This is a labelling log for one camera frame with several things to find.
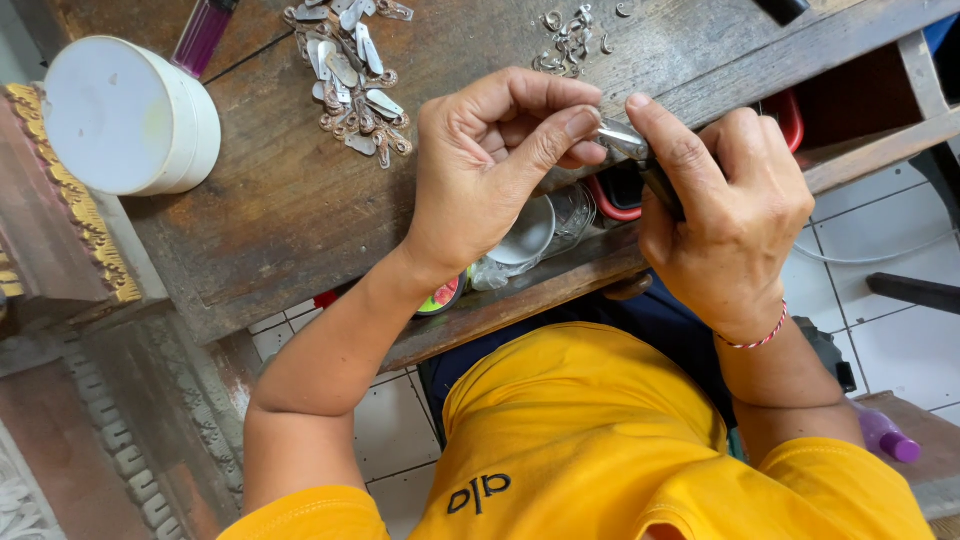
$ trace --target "dark navy pants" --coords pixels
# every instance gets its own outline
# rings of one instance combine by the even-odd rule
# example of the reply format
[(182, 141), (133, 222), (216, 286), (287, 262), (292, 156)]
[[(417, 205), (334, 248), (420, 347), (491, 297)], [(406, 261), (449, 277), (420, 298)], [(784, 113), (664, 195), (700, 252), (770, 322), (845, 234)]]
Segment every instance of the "dark navy pants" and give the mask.
[(630, 300), (608, 300), (594, 292), (427, 360), (423, 383), (428, 388), (427, 399), (434, 419), (442, 418), (444, 400), (454, 382), (480, 358), (536, 329), (582, 321), (620, 329), (663, 353), (703, 389), (727, 428), (735, 428), (730, 390), (720, 373), (713, 332), (666, 290), (653, 270), (649, 274), (654, 278), (653, 285)]

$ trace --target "wooden workbench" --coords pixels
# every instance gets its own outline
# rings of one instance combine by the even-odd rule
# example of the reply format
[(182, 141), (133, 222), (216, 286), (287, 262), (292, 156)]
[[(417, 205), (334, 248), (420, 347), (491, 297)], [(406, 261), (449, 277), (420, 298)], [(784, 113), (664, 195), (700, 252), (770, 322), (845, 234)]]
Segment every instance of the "wooden workbench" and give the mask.
[[(166, 57), (193, 5), (16, 1), (45, 52), (69, 39), (112, 34)], [(397, 245), (413, 213), (416, 154), (394, 155), (384, 171), (318, 127), (323, 108), (310, 96), (315, 77), (280, 18), (294, 1), (241, 2), (204, 74), (223, 125), (222, 151), (210, 177), (183, 195), (125, 201), (171, 298), (202, 344), (363, 275)], [(501, 67), (529, 65), (552, 45), (539, 15), (551, 9), (573, 15), (579, 6), (573, 0), (405, 1), (416, 10), (413, 22), (378, 15), (368, 22), (385, 65), (399, 74), (388, 94), (411, 112), (414, 140), (416, 111), (424, 101)], [(604, 114), (622, 117), (626, 96), (644, 91), (698, 127), (960, 12), (960, 0), (810, 3), (807, 13), (782, 28), (753, 0), (633, 0), (627, 11), (636, 14), (629, 18), (614, 14), (615, 2), (593, 0), (594, 35), (609, 32), (615, 51), (591, 53), (582, 80), (604, 89)], [(879, 106), (878, 123), (853, 122), (860, 129), (848, 139), (825, 140), (798, 155), (814, 192), (960, 132), (960, 113), (949, 110), (939, 88), (929, 84), (936, 76), (925, 48), (913, 51), (901, 43), (881, 50), (886, 53), (868, 62), (866, 73), (878, 69), (881, 81), (895, 80), (894, 90), (877, 90), (886, 85), (876, 79), (858, 82), (855, 70), (845, 79), (875, 96), (878, 103), (866, 102)], [(892, 75), (884, 69), (891, 54)], [(857, 89), (835, 90), (847, 92), (848, 101), (864, 101), (852, 95)], [(806, 99), (817, 104), (830, 97), (822, 91), (811, 84)], [(896, 103), (882, 102), (886, 98)], [(829, 107), (815, 111), (808, 132), (832, 133), (831, 115)], [(575, 176), (551, 174), (542, 186)], [(415, 363), (630, 276), (642, 265), (632, 227), (602, 234), (505, 289), (467, 296), (444, 315), (412, 323), (384, 368)]]

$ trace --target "fingernail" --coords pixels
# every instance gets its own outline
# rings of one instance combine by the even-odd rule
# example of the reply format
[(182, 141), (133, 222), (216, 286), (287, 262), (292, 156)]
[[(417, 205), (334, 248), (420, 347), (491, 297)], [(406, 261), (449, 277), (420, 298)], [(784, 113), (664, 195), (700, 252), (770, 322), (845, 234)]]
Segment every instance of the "fingernail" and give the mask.
[(579, 139), (600, 127), (600, 111), (593, 107), (584, 107), (579, 114), (566, 122), (566, 134)]
[(646, 94), (634, 94), (627, 98), (627, 107), (641, 109), (650, 105), (650, 98)]

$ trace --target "red and white string bracelet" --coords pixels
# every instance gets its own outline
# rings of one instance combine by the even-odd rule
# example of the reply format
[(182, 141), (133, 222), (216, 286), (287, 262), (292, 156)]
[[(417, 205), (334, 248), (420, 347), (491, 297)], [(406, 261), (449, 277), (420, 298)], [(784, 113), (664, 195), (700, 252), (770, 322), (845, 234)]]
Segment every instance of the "red and white string bracelet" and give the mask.
[(768, 341), (770, 341), (771, 339), (773, 339), (774, 336), (777, 335), (777, 332), (780, 331), (781, 328), (783, 328), (783, 321), (785, 321), (785, 320), (786, 320), (786, 300), (784, 299), (784, 300), (783, 300), (783, 314), (780, 315), (780, 322), (777, 323), (777, 327), (774, 328), (774, 330), (770, 332), (770, 335), (768, 335), (768, 336), (764, 337), (763, 339), (757, 341), (757, 343), (750, 343), (750, 344), (747, 344), (747, 345), (737, 345), (736, 343), (731, 343), (730, 341), (727, 340), (726, 337), (720, 335), (719, 333), (717, 333), (717, 337), (720, 338), (720, 341), (723, 341), (724, 343), (726, 343), (727, 345), (730, 345), (731, 347), (734, 347), (735, 349), (753, 349), (753, 347), (759, 347), (760, 345), (763, 345), (764, 343), (767, 343)]

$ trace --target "white ceramic bowl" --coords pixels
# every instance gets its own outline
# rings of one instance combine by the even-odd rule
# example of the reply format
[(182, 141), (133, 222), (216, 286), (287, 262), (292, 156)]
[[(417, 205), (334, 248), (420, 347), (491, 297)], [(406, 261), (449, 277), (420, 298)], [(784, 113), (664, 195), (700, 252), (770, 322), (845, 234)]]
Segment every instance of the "white ceramic bowl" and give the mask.
[(523, 205), (516, 222), (487, 257), (501, 264), (523, 264), (538, 257), (553, 239), (557, 219), (553, 203), (543, 196)]
[(219, 155), (220, 120), (203, 86), (122, 39), (70, 44), (44, 86), (51, 146), (67, 170), (98, 191), (186, 191), (206, 178)]

